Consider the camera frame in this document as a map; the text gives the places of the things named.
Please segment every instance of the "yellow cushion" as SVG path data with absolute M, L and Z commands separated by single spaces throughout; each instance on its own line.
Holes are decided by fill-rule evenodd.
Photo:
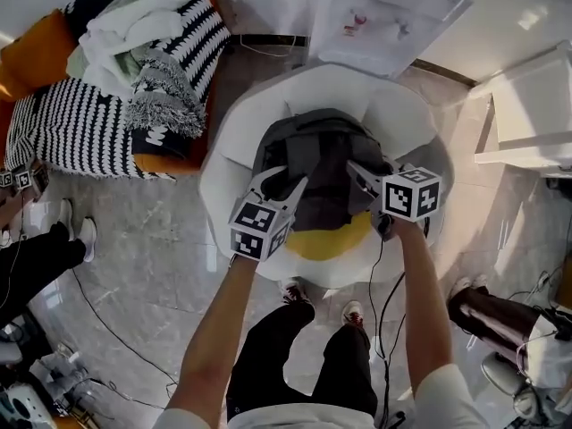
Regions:
M 76 46 L 63 14 L 54 10 L 2 49 L 0 56 L 13 77 L 36 90 L 68 77 L 65 68 Z
M 359 245 L 371 230 L 371 214 L 365 211 L 335 231 L 293 232 L 286 248 L 311 261 L 327 261 Z

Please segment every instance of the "white towel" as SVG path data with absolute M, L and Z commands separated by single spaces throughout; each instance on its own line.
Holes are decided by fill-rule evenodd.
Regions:
M 179 37 L 183 31 L 181 16 L 174 10 L 189 1 L 138 0 L 90 21 L 88 31 L 80 37 L 89 63 L 82 79 L 101 88 L 103 96 L 130 100 L 130 78 L 115 56 L 151 41 Z

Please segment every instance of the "person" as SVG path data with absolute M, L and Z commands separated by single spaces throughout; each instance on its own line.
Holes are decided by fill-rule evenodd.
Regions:
M 0 228 L 6 227 L 34 198 L 31 188 L 8 197 L 0 206 Z M 10 323 L 63 272 L 93 260 L 96 238 L 95 222 L 85 218 L 76 239 L 72 228 L 72 202 L 64 199 L 58 221 L 48 233 L 0 249 L 0 327 Z
M 467 385 L 453 363 L 447 308 L 425 236 L 414 223 L 393 224 L 406 271 L 408 371 L 418 425 L 482 428 Z M 228 427 L 373 428 L 377 398 L 371 385 L 369 339 L 356 301 L 343 310 L 343 326 L 324 352 L 312 396 L 290 388 L 282 367 L 314 308 L 301 286 L 282 285 L 286 305 L 254 326 L 234 365 L 257 262 L 236 256 L 192 336 L 179 385 L 155 429 L 215 429 L 226 393 Z
M 572 323 L 553 307 L 493 296 L 486 275 L 459 279 L 450 292 L 449 318 L 486 343 L 539 388 L 561 389 L 572 374 Z
M 540 311 L 493 296 L 486 287 L 486 275 L 473 281 L 467 277 L 458 280 L 447 309 L 450 320 L 463 331 L 484 341 L 515 366 L 526 365 L 526 350 L 518 347 L 528 341 Z

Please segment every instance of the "gray marble tile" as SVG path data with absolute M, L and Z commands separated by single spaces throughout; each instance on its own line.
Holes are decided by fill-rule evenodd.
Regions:
M 274 58 L 237 47 L 222 59 L 213 111 L 214 127 L 228 107 L 252 85 L 295 68 L 303 56 Z M 465 101 L 467 88 L 425 71 L 407 69 L 399 82 L 430 104 L 435 124 L 456 172 L 446 205 L 445 222 L 432 247 L 442 289 L 447 293 L 459 276 L 489 275 L 492 293 L 508 296 L 529 290 L 542 270 L 559 264 L 564 252 L 570 202 L 547 190 L 536 173 L 504 166 L 477 166 L 472 154 L 480 139 L 488 101 Z M 97 258 L 77 268 L 87 296 L 100 316 L 144 358 L 175 376 L 189 338 L 205 313 L 226 272 L 228 259 L 217 252 L 208 232 L 206 212 L 198 195 L 198 177 L 166 180 L 95 180 L 53 173 L 46 200 L 57 209 L 62 197 L 73 198 L 74 223 L 95 217 Z M 57 212 L 50 217 L 55 219 Z M 374 283 L 372 301 L 377 315 L 395 280 Z M 340 290 L 307 286 L 316 308 L 315 321 L 302 331 L 284 368 L 288 383 L 310 393 L 324 361 L 327 341 L 340 327 L 341 310 L 352 300 L 364 306 L 366 331 L 375 337 L 374 310 L 366 283 Z M 255 279 L 241 335 L 282 303 L 275 282 Z M 72 274 L 60 277 L 36 297 L 31 307 L 48 339 L 70 345 L 92 376 L 113 381 L 133 398 L 163 406 L 169 379 L 134 357 L 90 311 Z M 383 344 L 392 347 L 404 313 L 401 287 L 389 304 L 382 325 Z M 405 328 L 391 362 L 391 413 L 405 409 L 414 424 Z M 486 383 L 480 361 L 488 349 L 482 343 L 467 350 L 469 337 L 453 329 L 455 358 L 475 395 Z M 384 365 L 371 354 L 372 382 L 382 405 Z M 93 397 L 87 397 L 90 391 Z M 151 427 L 159 410 L 122 400 L 106 388 L 84 383 L 78 388 L 85 405 L 116 419 L 97 417 L 102 428 Z

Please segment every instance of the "hand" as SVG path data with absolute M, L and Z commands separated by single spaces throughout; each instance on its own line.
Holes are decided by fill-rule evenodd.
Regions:
M 391 233 L 403 239 L 403 237 L 411 233 L 423 233 L 421 228 L 417 223 L 412 223 L 411 221 L 406 221 L 395 216 L 392 216 L 393 224 L 391 225 Z
M 24 205 L 28 204 L 32 200 L 38 200 L 36 198 L 36 191 L 33 188 L 26 188 L 21 192 L 21 197 L 23 199 Z
M 254 259 L 250 259 L 249 257 L 242 256 L 240 254 L 234 255 L 234 260 L 232 261 L 231 266 L 237 266 L 239 268 L 250 269 L 252 272 L 255 272 L 258 267 L 258 261 Z

